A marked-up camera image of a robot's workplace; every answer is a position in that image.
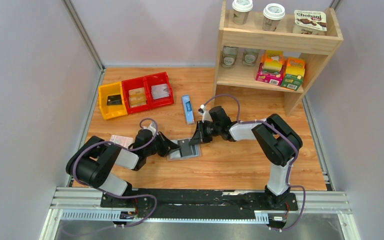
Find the pink leather card holder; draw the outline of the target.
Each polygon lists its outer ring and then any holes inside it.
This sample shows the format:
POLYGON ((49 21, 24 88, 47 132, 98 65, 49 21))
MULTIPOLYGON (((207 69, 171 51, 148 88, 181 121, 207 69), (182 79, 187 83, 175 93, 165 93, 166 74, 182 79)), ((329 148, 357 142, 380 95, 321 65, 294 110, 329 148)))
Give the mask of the pink leather card holder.
POLYGON ((167 160, 170 162, 200 157, 202 155, 200 145, 190 145, 190 140, 190 138, 172 140, 180 148, 169 153, 167 160))

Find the dark grey credit card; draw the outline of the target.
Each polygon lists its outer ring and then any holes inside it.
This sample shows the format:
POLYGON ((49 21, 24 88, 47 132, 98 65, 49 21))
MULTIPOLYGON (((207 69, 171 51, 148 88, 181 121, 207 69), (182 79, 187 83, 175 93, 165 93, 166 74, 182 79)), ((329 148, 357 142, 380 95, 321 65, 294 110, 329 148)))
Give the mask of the dark grey credit card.
POLYGON ((180 139, 177 141, 180 145, 180 157, 183 158, 192 158, 198 155, 198 151, 194 145, 189 145, 190 139, 180 139))

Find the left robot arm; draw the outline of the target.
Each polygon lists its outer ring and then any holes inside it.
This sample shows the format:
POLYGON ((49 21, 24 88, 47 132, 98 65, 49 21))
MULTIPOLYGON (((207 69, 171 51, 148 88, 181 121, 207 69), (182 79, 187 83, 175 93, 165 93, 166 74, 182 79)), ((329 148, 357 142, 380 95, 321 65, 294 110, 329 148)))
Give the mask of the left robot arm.
POLYGON ((125 148, 92 136, 68 161, 65 171, 76 181, 112 196, 131 196, 132 184, 111 173, 115 165, 140 170, 147 157, 166 157, 181 147, 162 132, 144 128, 125 148))

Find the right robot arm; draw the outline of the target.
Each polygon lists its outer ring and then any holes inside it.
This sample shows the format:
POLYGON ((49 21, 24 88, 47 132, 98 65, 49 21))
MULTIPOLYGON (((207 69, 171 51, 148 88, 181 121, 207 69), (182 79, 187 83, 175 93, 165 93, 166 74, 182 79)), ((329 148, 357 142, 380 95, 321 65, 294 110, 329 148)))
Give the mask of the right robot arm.
POLYGON ((221 106, 208 110, 202 105, 198 111, 202 120, 196 123, 194 135, 189 141, 191 146, 210 143, 214 137, 229 142, 255 140, 270 161, 265 190, 275 197, 290 190, 290 168, 303 142, 278 114, 262 120, 232 121, 221 106))

